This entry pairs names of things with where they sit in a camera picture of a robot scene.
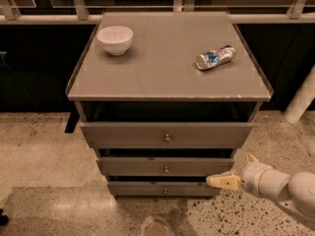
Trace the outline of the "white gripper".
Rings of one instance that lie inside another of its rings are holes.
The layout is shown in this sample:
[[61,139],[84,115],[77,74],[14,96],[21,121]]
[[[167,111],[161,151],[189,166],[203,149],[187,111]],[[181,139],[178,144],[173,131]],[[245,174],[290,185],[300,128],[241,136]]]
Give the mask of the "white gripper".
[[[258,198],[285,200],[289,197],[289,174],[282,173],[270,165],[260,163],[251,153],[247,154],[247,164],[240,172],[244,190]],[[233,172],[223,172],[208,176],[206,182],[213,188],[238,191],[241,180]]]

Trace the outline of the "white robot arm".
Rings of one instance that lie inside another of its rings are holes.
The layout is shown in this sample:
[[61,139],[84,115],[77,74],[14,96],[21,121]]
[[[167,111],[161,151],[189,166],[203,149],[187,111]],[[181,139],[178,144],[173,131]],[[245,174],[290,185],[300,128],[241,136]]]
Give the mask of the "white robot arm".
[[315,174],[280,172],[273,166],[247,155],[247,164],[236,175],[232,171],[208,176],[206,182],[213,188],[238,191],[242,188],[257,198],[272,201],[293,219],[315,229]]

